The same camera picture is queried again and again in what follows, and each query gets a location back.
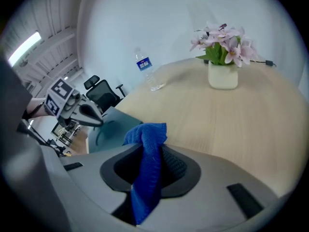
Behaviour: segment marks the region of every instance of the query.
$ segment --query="white vase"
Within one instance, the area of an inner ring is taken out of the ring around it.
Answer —
[[[208,63],[208,81],[215,89],[235,89],[238,85],[236,65],[214,65]]]

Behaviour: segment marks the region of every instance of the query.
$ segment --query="light wood tabletop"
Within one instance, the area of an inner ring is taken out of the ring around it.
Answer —
[[[186,59],[160,67],[166,85],[143,83],[116,108],[144,123],[167,124],[166,144],[227,159],[278,196],[291,191],[308,158],[309,108],[276,69],[251,63],[239,69],[234,90],[208,83],[208,66]]]

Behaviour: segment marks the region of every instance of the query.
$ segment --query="black office chair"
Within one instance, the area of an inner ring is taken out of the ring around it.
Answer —
[[[84,82],[84,87],[86,90],[89,90],[86,96],[105,112],[111,106],[115,107],[122,99],[113,92],[106,80],[102,80],[98,83],[99,80],[100,78],[94,75]],[[122,86],[123,84],[117,86],[116,89],[119,89],[125,97],[121,89]]]

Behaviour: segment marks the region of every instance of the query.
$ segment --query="blue cloth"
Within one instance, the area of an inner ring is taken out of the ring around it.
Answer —
[[[131,189],[131,202],[136,224],[141,224],[161,197],[160,146],[166,141],[166,123],[145,123],[128,131],[124,145],[143,143],[140,173]]]

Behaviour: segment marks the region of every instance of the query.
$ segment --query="water bottle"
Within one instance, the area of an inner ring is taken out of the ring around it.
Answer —
[[[139,47],[136,47],[135,50],[135,62],[139,67],[139,70],[143,73],[151,91],[156,91],[163,87],[162,84],[159,84],[153,75],[153,67],[149,60],[149,57],[140,50]]]

